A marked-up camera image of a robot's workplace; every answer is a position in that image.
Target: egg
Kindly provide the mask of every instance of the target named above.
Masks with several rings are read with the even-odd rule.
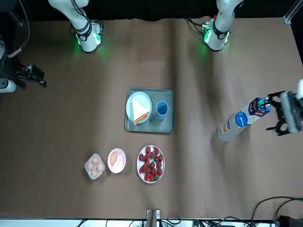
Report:
[[[94,164],[93,164],[92,162],[89,162],[89,163],[87,164],[87,169],[89,169],[90,171],[92,171],[93,168],[94,168]]]
[[[112,155],[110,156],[110,160],[109,160],[110,164],[113,166],[116,163],[117,159],[118,159],[117,152],[113,152]]]
[[[92,161],[94,164],[97,164],[99,161],[99,158],[97,156],[94,156]]]
[[[99,163],[99,164],[97,165],[97,170],[98,170],[99,172],[104,171],[104,169],[105,169],[105,167],[104,167],[104,165],[103,165],[102,163]]]
[[[97,177],[97,175],[98,175],[98,172],[95,169],[93,171],[91,171],[91,176],[93,178]]]

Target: white plate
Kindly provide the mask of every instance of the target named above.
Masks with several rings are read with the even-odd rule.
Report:
[[[126,115],[127,117],[134,122],[134,116],[133,116],[133,98],[136,98],[138,102],[149,111],[147,117],[140,121],[138,124],[141,124],[143,122],[146,122],[147,119],[150,117],[151,112],[152,112],[152,102],[150,97],[141,91],[133,93],[127,100],[126,102]]]
[[[156,147],[156,146],[154,146],[154,145],[148,145],[148,146],[144,147],[144,148],[140,151],[140,153],[138,154],[138,157],[137,157],[137,172],[138,172],[138,175],[140,176],[140,178],[141,178],[144,182],[146,182],[146,183],[156,183],[156,182],[158,182],[158,181],[161,179],[161,177],[162,177],[163,174],[164,174],[164,169],[165,169],[165,158],[164,158],[164,155],[163,155],[162,151],[159,149],[159,147],[156,147],[156,148],[158,148],[158,150],[159,150],[159,155],[163,155],[162,168],[161,168],[161,169],[162,169],[162,175],[159,177],[159,180],[157,180],[157,181],[153,181],[153,182],[145,181],[145,180],[144,180],[145,173],[140,173],[140,172],[139,172],[140,167],[143,166],[143,164],[144,164],[143,161],[140,161],[140,160],[139,160],[139,155],[140,155],[140,154],[143,154],[143,155],[145,156],[145,155],[146,155],[145,149],[146,149],[147,147],[150,147],[150,148],[151,148],[151,152],[153,152],[153,149],[154,149],[154,147]]]
[[[110,157],[114,152],[117,152],[118,159],[115,162],[115,164],[112,166],[110,164]],[[121,150],[120,148],[115,148],[109,153],[107,158],[107,165],[110,171],[112,171],[115,174],[118,174],[124,169],[125,164],[126,164],[126,156],[123,150]]]

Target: small pink plate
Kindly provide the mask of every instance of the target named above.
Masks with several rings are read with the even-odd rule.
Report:
[[[115,153],[117,155],[116,161],[115,163],[111,164],[110,158],[112,155],[115,155]],[[124,169],[125,164],[126,164],[126,156],[124,151],[122,151],[120,148],[115,148],[109,153],[107,158],[107,165],[110,171],[112,171],[115,174],[118,174]]]

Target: green led light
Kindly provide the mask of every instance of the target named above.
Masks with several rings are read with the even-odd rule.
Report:
[[[208,43],[211,34],[212,34],[212,31],[211,31],[211,30],[209,30],[209,31],[205,34],[205,36],[204,36],[204,42],[205,42],[205,43]]]
[[[76,34],[76,37],[77,37],[77,40],[78,40],[78,44],[81,45],[80,40],[79,40],[77,34]]]
[[[97,44],[100,44],[100,43],[101,43],[101,37],[100,37],[100,35],[96,35],[96,34],[94,33],[93,36],[94,36],[94,38],[95,38],[95,40],[96,40],[96,43],[97,43]]]
[[[210,29],[209,25],[204,25],[204,24],[202,24],[202,28],[204,28],[205,30],[209,30]]]

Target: bottle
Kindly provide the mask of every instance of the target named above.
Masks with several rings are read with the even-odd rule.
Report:
[[[247,124],[253,124],[256,120],[270,112],[270,104],[267,98],[257,97],[252,100],[242,111],[247,116]]]
[[[229,141],[240,134],[247,126],[247,116],[240,111],[230,116],[223,125],[217,129],[217,134],[222,141]]]

